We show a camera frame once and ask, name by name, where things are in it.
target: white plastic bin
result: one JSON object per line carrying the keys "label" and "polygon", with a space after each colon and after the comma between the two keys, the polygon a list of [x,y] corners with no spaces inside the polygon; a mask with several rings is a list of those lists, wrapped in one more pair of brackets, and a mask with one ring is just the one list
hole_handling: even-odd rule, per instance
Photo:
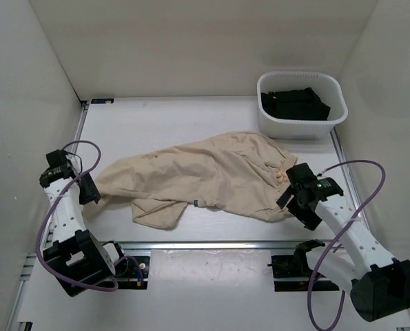
{"label": "white plastic bin", "polygon": [[[280,92],[312,88],[330,109],[327,121],[276,119],[268,115],[261,103],[261,92]],[[272,138],[321,139],[336,124],[347,118],[348,110],[340,84],[328,74],[320,72],[274,71],[260,77],[257,83],[260,130]]]}

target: tan pants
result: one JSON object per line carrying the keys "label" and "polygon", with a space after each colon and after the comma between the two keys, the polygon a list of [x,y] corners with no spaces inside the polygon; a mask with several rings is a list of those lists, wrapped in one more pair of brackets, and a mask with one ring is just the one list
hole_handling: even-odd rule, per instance
{"label": "tan pants", "polygon": [[127,197],[133,220],[153,228],[175,228],[188,203],[280,221],[287,214],[276,201],[289,185],[285,171],[295,162],[294,155],[255,132],[228,132],[126,157],[96,178],[102,199],[86,205],[84,214],[98,212],[112,197]]}

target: white table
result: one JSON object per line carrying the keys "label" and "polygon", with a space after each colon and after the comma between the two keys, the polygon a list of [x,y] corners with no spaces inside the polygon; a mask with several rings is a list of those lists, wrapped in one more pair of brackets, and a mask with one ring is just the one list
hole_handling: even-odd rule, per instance
{"label": "white table", "polygon": [[[232,130],[259,131],[256,97],[181,97],[115,99],[90,105],[81,139],[97,143],[103,153],[93,177],[113,161]],[[338,162],[331,137],[322,141],[281,141],[314,172]],[[95,150],[77,150],[85,168]],[[329,174],[344,189],[340,168]],[[305,292],[274,292],[271,252],[289,252],[295,241],[330,240],[323,223],[308,231],[296,219],[265,223],[223,211],[188,207],[171,231],[132,222],[127,203],[115,203],[88,228],[100,241],[117,240],[130,249],[257,248],[255,250],[177,250],[151,252],[148,289],[115,293],[86,291],[68,297],[57,281],[35,263],[28,289],[23,289],[19,321],[33,322],[32,331],[79,330],[313,330]],[[314,311],[321,326],[336,314],[339,292],[314,293]],[[410,327],[408,312],[374,323],[363,321],[350,300],[337,330],[396,331]]]}

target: black cloth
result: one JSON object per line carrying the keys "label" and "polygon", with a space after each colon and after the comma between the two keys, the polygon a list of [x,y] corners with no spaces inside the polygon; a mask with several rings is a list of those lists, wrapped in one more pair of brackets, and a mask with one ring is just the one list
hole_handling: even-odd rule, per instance
{"label": "black cloth", "polygon": [[330,107],[311,89],[261,93],[265,112],[276,119],[326,121]]}

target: metal frame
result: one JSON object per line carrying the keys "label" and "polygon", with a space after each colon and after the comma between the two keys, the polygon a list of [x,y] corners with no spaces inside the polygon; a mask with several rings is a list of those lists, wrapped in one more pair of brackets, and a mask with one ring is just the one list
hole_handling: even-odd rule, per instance
{"label": "metal frame", "polygon": [[[88,108],[90,107],[90,102],[82,104],[81,116],[79,119],[78,126],[76,127],[76,132],[74,133],[74,139],[78,140],[81,138],[83,126],[85,123],[85,118],[87,117]],[[340,145],[340,139],[336,130],[332,130],[331,138],[334,143],[335,151],[340,162],[346,161],[344,153]],[[72,152],[76,152],[77,145],[73,145],[71,148]],[[361,201],[358,195],[358,191],[355,186],[355,181],[351,175],[351,171],[347,165],[342,168],[342,173],[345,176],[345,182],[347,185],[348,192],[350,194],[352,203],[355,208],[358,208]],[[367,219],[365,213],[362,212],[360,215],[363,218],[365,225],[368,227]],[[46,247],[50,243],[52,230],[50,229],[50,223],[47,226],[47,231],[44,232],[41,245]],[[299,241],[193,241],[193,242],[137,242],[137,241],[126,241],[121,242],[121,246],[128,254],[133,255],[148,255],[151,254],[151,250],[270,250],[272,255],[277,254],[293,254],[295,246],[300,243]],[[6,325],[6,331],[25,331],[31,326],[29,323],[18,323],[17,316],[21,303],[23,301],[25,290],[27,288],[26,283],[30,279],[32,274],[33,265],[36,261],[35,254],[29,254],[24,263],[24,267],[20,277],[19,289],[17,292],[17,297],[15,299],[12,312],[8,319]],[[410,328],[398,328],[397,331],[410,331]]]}

